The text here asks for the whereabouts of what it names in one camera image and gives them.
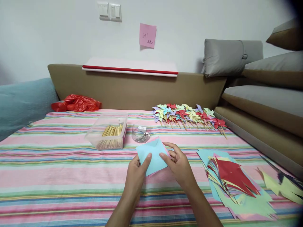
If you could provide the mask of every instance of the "red plastic bag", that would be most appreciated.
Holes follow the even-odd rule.
[[[53,103],[51,108],[56,112],[67,110],[77,112],[96,111],[102,108],[102,103],[90,97],[72,94],[67,96],[64,101]]]

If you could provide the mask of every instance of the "white wall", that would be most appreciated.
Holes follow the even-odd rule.
[[[281,0],[110,0],[122,23],[101,21],[97,0],[0,0],[0,84],[48,77],[51,63],[90,57],[175,62],[198,72],[204,39],[262,40],[294,17]],[[140,22],[156,25],[155,49],[140,50]]]

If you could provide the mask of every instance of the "pink sticky note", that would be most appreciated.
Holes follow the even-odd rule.
[[[140,23],[139,44],[146,47],[155,47],[157,26]]]

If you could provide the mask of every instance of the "sofa cushion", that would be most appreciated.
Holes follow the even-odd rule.
[[[240,76],[245,64],[263,58],[261,41],[205,39],[204,45],[206,77]]]
[[[0,86],[0,141],[52,112],[58,97],[50,78]]]
[[[303,50],[301,29],[297,19],[292,19],[275,27],[266,42],[283,49]]]
[[[290,52],[245,65],[242,75],[279,87],[303,88],[303,51]]]
[[[225,89],[222,98],[257,118],[303,138],[303,91],[246,85]]]

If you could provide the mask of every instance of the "plastic box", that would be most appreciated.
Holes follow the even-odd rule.
[[[85,135],[97,150],[123,149],[127,129],[127,113],[102,113]]]

